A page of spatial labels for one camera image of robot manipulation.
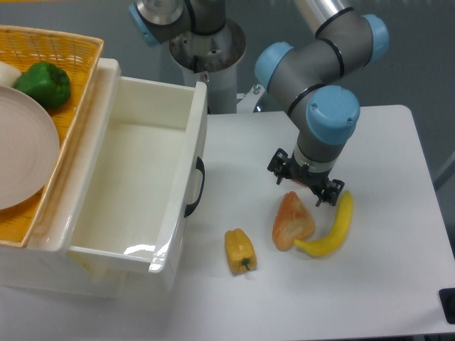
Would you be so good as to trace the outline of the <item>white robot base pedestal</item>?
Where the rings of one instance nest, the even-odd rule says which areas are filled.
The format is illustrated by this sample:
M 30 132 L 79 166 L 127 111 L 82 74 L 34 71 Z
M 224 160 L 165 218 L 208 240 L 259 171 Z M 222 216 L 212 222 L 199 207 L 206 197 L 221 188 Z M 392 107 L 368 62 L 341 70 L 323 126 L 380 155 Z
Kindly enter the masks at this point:
M 217 33 L 202 36 L 185 32 L 169 43 L 171 57 L 181 68 L 183 82 L 207 86 L 208 112 L 246 114 L 257 109 L 264 87 L 254 84 L 249 92 L 237 91 L 237 66 L 246 51 L 246 36 L 239 25 L 228 19 Z

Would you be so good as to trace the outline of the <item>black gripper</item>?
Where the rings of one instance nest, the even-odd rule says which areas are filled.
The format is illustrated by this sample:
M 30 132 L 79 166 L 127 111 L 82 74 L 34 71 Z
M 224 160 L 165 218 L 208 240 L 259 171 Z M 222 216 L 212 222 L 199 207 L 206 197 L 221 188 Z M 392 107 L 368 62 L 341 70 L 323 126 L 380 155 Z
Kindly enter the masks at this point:
M 338 197 L 345 186 L 342 180 L 329 179 L 331 169 L 320 173 L 310 171 L 309 167 L 300 166 L 294 157 L 289 158 L 287 152 L 281 148 L 278 148 L 272 156 L 267 170 L 277 178 L 277 185 L 283 179 L 293 179 L 308 187 L 318 198 L 317 207 L 323 202 L 336 206 Z

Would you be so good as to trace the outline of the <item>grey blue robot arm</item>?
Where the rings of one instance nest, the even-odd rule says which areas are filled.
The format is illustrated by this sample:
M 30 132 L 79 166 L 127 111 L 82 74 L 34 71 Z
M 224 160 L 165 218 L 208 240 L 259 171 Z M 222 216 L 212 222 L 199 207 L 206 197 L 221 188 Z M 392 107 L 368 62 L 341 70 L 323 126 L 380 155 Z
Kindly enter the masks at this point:
M 297 1 L 296 7 L 314 41 L 300 50 L 274 43 L 255 63 L 260 88 L 299 131 L 293 152 L 278 150 L 268 170 L 335 205 L 344 184 L 329 175 L 360 116 L 356 96 L 336 81 L 380 59 L 389 33 L 380 18 L 361 16 L 347 1 Z M 237 64 L 246 37 L 227 17 L 224 1 L 135 1 L 129 13 L 148 45 L 168 44 L 188 86 L 207 85 L 211 114 L 237 111 Z

